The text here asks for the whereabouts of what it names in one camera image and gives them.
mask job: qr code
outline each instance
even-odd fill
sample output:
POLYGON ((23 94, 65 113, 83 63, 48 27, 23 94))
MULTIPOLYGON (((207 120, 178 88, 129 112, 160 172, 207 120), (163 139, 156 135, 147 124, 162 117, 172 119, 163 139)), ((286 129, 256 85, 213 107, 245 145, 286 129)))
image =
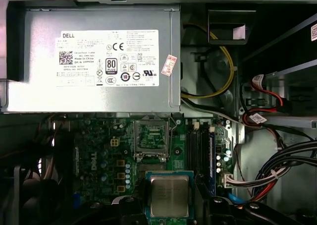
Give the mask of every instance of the qr code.
POLYGON ((60 51, 59 52, 59 64, 60 65, 72 65, 74 55, 73 52, 60 51))

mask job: circuit board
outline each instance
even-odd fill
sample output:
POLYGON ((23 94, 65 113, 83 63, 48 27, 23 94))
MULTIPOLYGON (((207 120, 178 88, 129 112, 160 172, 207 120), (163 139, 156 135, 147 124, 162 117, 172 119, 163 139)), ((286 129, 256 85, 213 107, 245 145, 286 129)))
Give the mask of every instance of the circuit board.
MULTIPOLYGON (((232 131, 219 118, 76 119, 73 192, 80 202, 111 203, 133 193, 146 171, 194 171, 206 175, 212 194, 231 170, 232 131)), ((151 225, 185 225, 184 218, 148 218, 151 225)))
POLYGON ((82 203, 92 200, 111 203, 117 196, 129 195, 133 192, 137 178, 145 177, 145 171, 148 170, 185 169, 184 122, 179 120, 173 133, 165 128, 169 123, 168 118, 162 120, 161 125, 136 122, 140 120, 90 118, 77 121, 78 133, 73 156, 77 186, 74 192, 80 194, 82 203), (162 149, 167 146, 170 157, 163 162, 154 156, 136 162, 136 139, 143 149, 162 149))
POLYGON ((186 169, 202 176, 212 195, 224 195, 221 175, 233 172, 231 122, 222 118, 185 119, 186 169))

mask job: chip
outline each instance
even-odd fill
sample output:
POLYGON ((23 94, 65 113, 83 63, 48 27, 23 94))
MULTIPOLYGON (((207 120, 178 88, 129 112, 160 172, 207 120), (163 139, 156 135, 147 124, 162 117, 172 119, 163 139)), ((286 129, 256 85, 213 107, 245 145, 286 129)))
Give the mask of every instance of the chip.
POLYGON ((117 167, 124 167, 125 161, 124 160, 117 160, 117 167))
POLYGON ((125 192, 125 186, 123 186, 123 185, 117 186, 117 192, 120 192, 120 193, 125 192))
POLYGON ((151 176, 151 217, 188 217, 188 186, 189 178, 186 175, 151 176))
POLYGON ((117 173, 117 179, 124 179, 125 173, 117 173))

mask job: capacitor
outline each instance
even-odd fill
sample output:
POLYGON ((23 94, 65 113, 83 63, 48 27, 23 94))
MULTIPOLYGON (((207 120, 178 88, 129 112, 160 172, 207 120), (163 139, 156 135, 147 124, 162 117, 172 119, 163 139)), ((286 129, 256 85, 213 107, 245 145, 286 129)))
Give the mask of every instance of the capacitor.
POLYGON ((107 161, 101 162, 101 164, 100 164, 101 168, 106 168, 106 166, 107 166, 107 161))
POLYGON ((101 152, 101 156, 102 156, 102 157, 105 157, 106 155, 107 155, 107 151, 102 151, 102 152, 101 152))
POLYGON ((103 174, 103 175, 101 176, 101 181, 106 181, 107 178, 108 178, 108 175, 107 175, 107 174, 103 174))

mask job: white connector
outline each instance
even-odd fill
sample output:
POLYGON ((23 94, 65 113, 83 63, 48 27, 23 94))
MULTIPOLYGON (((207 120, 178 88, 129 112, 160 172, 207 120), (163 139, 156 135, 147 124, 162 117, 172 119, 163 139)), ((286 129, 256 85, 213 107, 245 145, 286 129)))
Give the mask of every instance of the white connector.
POLYGON ((232 184, 227 183, 227 180, 228 180, 229 178, 233 178, 233 174, 228 173, 228 172, 223 172, 223 173, 221 174, 221 183, 222 183, 222 185, 223 185, 223 188, 225 188, 225 189, 231 189, 231 188, 233 188, 232 184))

